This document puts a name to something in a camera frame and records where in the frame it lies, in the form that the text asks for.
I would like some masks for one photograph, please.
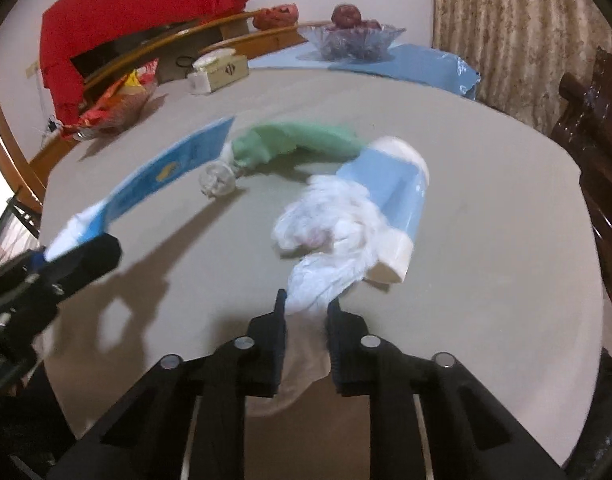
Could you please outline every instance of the silver bolt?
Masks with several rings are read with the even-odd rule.
[[[435,354],[433,360],[441,367],[441,368],[452,368],[454,364],[457,362],[455,357],[448,352],[439,352]]]
[[[243,335],[235,339],[235,346],[240,350],[247,350],[255,346],[255,340],[247,335]]]
[[[2,312],[0,314],[0,326],[6,326],[10,322],[11,317],[10,312]]]
[[[381,339],[375,335],[365,335],[361,338],[361,346],[366,348],[377,348],[381,344]]]
[[[164,355],[159,361],[159,366],[164,370],[173,370],[182,363],[182,359],[175,354]]]

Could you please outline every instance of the dark brown chair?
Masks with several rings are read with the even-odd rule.
[[[585,87],[569,73],[560,82],[568,101],[551,138],[581,169],[602,278],[612,301],[612,54],[597,49],[593,79]]]

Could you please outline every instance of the curtain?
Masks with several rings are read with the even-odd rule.
[[[435,0],[433,47],[481,74],[478,100],[550,133],[566,107],[564,72],[590,83],[612,30],[592,0]]]

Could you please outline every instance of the beige tabletop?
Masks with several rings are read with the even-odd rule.
[[[163,85],[142,121],[111,143],[81,143],[52,172],[41,241],[186,134],[236,115],[230,137],[272,120],[344,124],[398,136],[425,157],[430,185],[401,285],[360,283],[342,307],[412,355],[449,351],[563,463],[595,385],[602,285],[579,170],[557,145],[442,90],[326,70],[253,70],[210,96]],[[62,307],[46,336],[57,398],[81,434],[157,360],[193,359],[272,309],[295,260],[270,233],[309,173],[273,164],[219,200],[192,172],[136,206],[110,233],[121,266]],[[366,399],[320,381],[291,408],[247,426],[247,479],[368,478]]]

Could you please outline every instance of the red fabric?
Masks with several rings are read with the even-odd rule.
[[[55,115],[64,124],[78,118],[84,79],[71,58],[121,36],[166,23],[212,19],[241,12],[248,0],[59,0],[41,24],[39,63]]]

